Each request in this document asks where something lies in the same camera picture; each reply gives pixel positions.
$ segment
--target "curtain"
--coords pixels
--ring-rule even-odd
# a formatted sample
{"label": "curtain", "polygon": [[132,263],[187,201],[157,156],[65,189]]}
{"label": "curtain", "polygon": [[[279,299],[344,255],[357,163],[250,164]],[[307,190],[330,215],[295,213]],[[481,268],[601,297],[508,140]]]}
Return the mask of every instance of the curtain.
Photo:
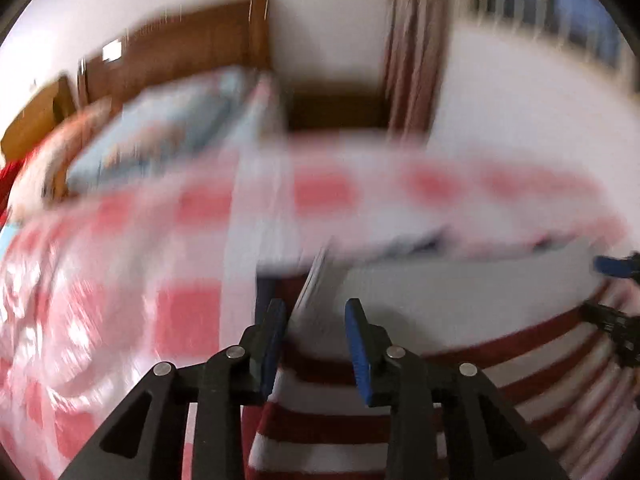
{"label": "curtain", "polygon": [[392,0],[386,46],[389,130],[429,136],[444,71],[449,0]]}

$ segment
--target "silver rivet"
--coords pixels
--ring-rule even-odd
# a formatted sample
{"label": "silver rivet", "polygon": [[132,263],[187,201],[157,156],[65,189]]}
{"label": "silver rivet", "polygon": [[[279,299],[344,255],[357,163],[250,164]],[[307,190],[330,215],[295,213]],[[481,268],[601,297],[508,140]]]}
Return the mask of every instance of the silver rivet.
{"label": "silver rivet", "polygon": [[230,346],[226,349],[226,356],[229,359],[239,359],[244,355],[244,348],[240,345]]}
{"label": "silver rivet", "polygon": [[392,359],[400,359],[404,357],[404,354],[406,354],[406,352],[401,346],[393,345],[386,349],[386,354]]}
{"label": "silver rivet", "polygon": [[465,377],[473,377],[475,374],[478,373],[478,369],[476,368],[475,365],[471,363],[462,363],[460,365],[460,373],[463,374]]}
{"label": "silver rivet", "polygon": [[167,375],[171,371],[171,364],[166,362],[158,363],[154,366],[154,373],[158,376]]}

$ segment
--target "wall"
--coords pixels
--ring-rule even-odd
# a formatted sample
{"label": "wall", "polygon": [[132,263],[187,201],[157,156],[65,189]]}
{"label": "wall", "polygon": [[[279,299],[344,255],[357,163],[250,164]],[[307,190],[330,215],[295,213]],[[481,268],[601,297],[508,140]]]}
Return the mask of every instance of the wall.
{"label": "wall", "polygon": [[458,22],[430,148],[589,171],[640,242],[640,104],[542,39]]}
{"label": "wall", "polygon": [[[178,6],[207,0],[33,0],[0,46],[0,132],[36,86],[124,28]],[[349,78],[377,83],[387,0],[272,0],[274,64],[285,80]]]}

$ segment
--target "headboard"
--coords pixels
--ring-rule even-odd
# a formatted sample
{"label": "headboard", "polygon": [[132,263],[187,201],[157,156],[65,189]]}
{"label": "headboard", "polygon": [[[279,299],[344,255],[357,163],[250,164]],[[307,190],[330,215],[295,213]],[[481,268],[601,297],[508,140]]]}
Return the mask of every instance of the headboard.
{"label": "headboard", "polygon": [[166,12],[109,42],[78,70],[81,106],[111,96],[123,104],[151,85],[220,66],[271,68],[269,0],[235,0]]}

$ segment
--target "red and white checkered blanket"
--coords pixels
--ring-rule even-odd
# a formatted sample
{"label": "red and white checkered blanket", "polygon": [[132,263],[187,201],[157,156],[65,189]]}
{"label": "red and white checkered blanket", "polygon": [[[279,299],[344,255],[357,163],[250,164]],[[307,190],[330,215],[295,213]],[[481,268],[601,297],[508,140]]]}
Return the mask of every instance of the red and white checkered blanket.
{"label": "red and white checkered blanket", "polygon": [[[27,480],[55,478],[155,362],[194,364],[238,342],[253,322],[259,266],[309,264],[330,239],[347,254],[443,228],[457,254],[549,235],[625,238],[586,177],[382,143],[207,153],[56,209],[25,227],[0,269],[0,440]],[[608,294],[621,306],[636,298],[624,287]],[[499,350],[484,362],[482,351],[460,352],[512,370],[501,387],[519,407],[546,396],[529,420],[574,478],[602,478],[638,425],[634,381],[571,305],[545,323],[482,342]],[[382,478],[385,415],[356,406],[343,363],[292,355],[266,409],[245,410],[257,428],[249,476]],[[526,359],[543,365],[519,368]],[[192,441],[191,429],[185,469]]]}

